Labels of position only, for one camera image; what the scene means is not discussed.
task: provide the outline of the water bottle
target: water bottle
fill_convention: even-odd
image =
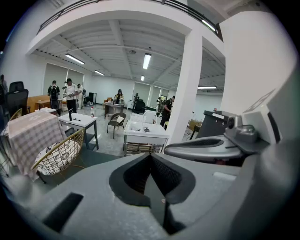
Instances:
[[[95,117],[95,110],[94,110],[94,107],[91,107],[90,109],[90,116],[93,118]]]

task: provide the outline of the black office chair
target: black office chair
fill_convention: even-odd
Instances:
[[[115,117],[122,117],[123,118],[123,120],[121,121],[121,122],[117,122],[117,121],[113,121],[113,119],[115,118]],[[114,114],[112,117],[111,117],[111,120],[108,122],[108,124],[107,124],[107,133],[108,133],[108,126],[109,125],[111,125],[111,126],[113,126],[113,138],[114,138],[114,129],[116,128],[116,127],[118,127],[118,130],[119,130],[119,127],[123,127],[123,129],[125,130],[125,128],[124,128],[124,125],[123,125],[123,123],[124,123],[124,120],[125,120],[125,118],[126,118],[126,114],[125,113],[116,113],[116,114]]]
[[[22,115],[26,115],[27,112],[27,99],[28,90],[8,92],[6,94],[7,109],[10,116],[13,116],[16,111],[22,108]]]
[[[135,108],[132,109],[133,113],[144,113],[145,112],[145,103],[143,101],[137,101],[135,104]]]
[[[24,90],[24,83],[23,82],[12,82],[9,85],[9,92],[16,92]]]

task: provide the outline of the fluorescent light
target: fluorescent light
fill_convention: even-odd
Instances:
[[[149,62],[150,62],[151,54],[146,53],[145,59],[144,59],[144,65],[142,66],[144,69],[148,68]]]
[[[100,72],[99,72],[99,71],[97,71],[97,70],[95,70],[95,73],[98,73],[98,74],[100,74],[100,75],[104,76],[104,74],[103,74],[103,73],[100,73]]]
[[[198,89],[216,89],[216,86],[198,87]]]
[[[76,58],[76,57],[74,57],[74,56],[72,56],[72,55],[70,55],[68,53],[66,54],[66,57],[68,57],[70,59],[73,59],[74,61],[79,62],[80,64],[84,64],[83,61],[80,61],[78,58]]]
[[[204,23],[204,24],[206,24],[207,26],[209,26],[214,32],[216,31],[208,22],[206,22],[206,21],[204,21],[204,20],[202,20],[202,22]]]

